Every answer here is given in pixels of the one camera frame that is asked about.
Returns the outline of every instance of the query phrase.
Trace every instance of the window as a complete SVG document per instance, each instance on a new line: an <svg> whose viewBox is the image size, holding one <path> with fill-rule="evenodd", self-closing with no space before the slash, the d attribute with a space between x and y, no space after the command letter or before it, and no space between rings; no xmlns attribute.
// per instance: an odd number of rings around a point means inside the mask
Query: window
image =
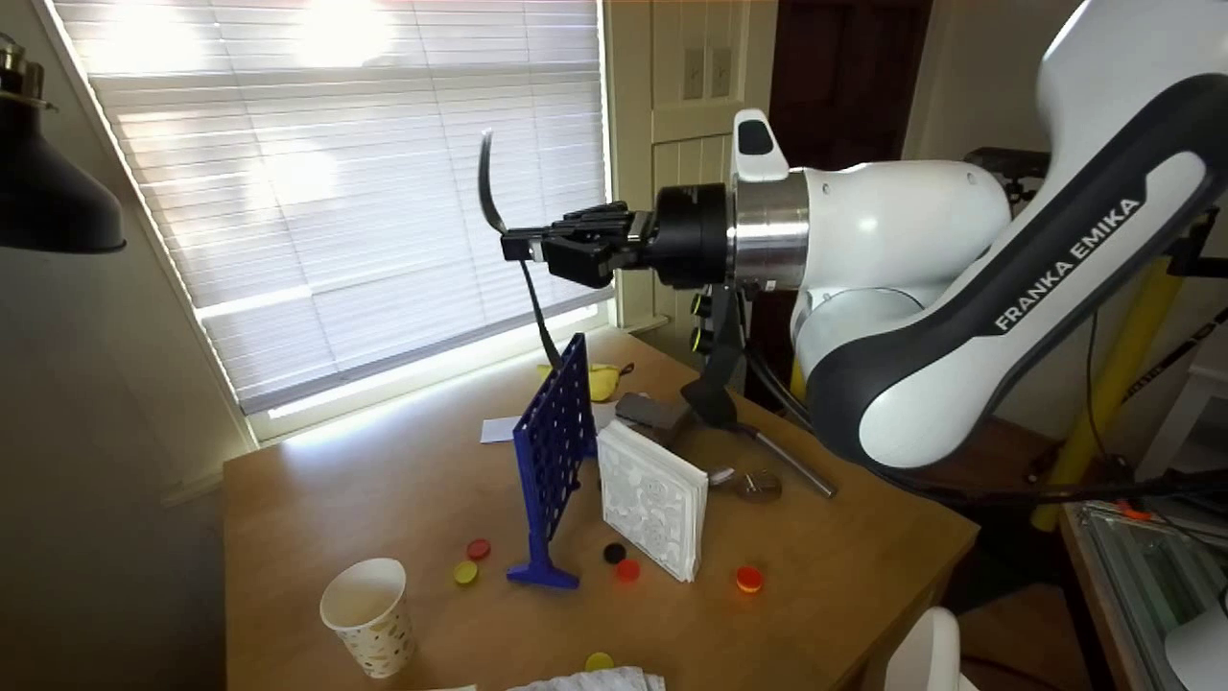
<svg viewBox="0 0 1228 691"><path fill-rule="evenodd" d="M241 410L529 313L478 206L483 129L506 221L607 199L595 0L52 7Z"/></svg>

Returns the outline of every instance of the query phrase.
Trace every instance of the blue plastic grid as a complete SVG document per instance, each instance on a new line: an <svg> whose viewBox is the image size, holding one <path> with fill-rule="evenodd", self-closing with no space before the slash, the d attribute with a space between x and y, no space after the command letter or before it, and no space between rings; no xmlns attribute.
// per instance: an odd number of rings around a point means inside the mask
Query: blue plastic grid
<svg viewBox="0 0 1228 691"><path fill-rule="evenodd" d="M529 410L515 426L515 462L521 472L521 497L529 518L529 559L512 569L506 579L515 584L543 584L543 588L579 588L572 572L561 572L551 559L552 529L567 510L572 491L579 486L579 462L595 462L595 421L586 408L586 349L585 332L575 332L539 387Z"/></svg>

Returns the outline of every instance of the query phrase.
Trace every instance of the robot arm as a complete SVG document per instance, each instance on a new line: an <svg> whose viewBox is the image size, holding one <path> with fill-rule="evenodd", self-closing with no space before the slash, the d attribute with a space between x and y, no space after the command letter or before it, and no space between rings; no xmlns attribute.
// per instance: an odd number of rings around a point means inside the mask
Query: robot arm
<svg viewBox="0 0 1228 691"><path fill-rule="evenodd" d="M1228 4L1088 0L1046 52L1039 103L1053 165L1018 220L977 165L792 170L742 112L731 185L506 229L503 251L585 282L657 270L675 286L796 286L817 436L928 463L1223 190Z"/></svg>

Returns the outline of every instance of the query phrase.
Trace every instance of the orange game piece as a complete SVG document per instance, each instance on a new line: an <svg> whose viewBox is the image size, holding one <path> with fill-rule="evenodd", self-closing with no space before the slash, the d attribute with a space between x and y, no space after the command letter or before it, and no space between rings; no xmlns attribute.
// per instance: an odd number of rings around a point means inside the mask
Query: orange game piece
<svg viewBox="0 0 1228 691"><path fill-rule="evenodd" d="M616 576L624 584L638 584L640 579L640 559L634 559L634 555L618 559Z"/></svg>
<svg viewBox="0 0 1228 691"><path fill-rule="evenodd" d="M745 590L745 593L762 593L763 579L768 579L763 569L737 569L737 576L735 576L737 590Z"/></svg>
<svg viewBox="0 0 1228 691"><path fill-rule="evenodd" d="M1156 513L1149 513L1149 510L1140 510L1140 506L1133 506L1133 501L1116 501L1116 513L1125 518L1125 522L1156 522Z"/></svg>
<svg viewBox="0 0 1228 691"><path fill-rule="evenodd" d="M488 536L474 536L474 542L464 545L464 555L470 555L470 559L488 559L488 555L492 555L492 542L488 542Z"/></svg>

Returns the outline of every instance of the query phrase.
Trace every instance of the white cup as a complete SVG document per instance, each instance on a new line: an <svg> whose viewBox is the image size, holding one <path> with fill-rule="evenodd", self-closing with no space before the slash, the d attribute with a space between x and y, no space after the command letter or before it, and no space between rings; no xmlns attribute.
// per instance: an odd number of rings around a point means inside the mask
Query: white cup
<svg viewBox="0 0 1228 691"><path fill-rule="evenodd" d="M318 593L318 623L332 625L374 680L397 675L410 654L409 569L391 555L359 559Z"/></svg>

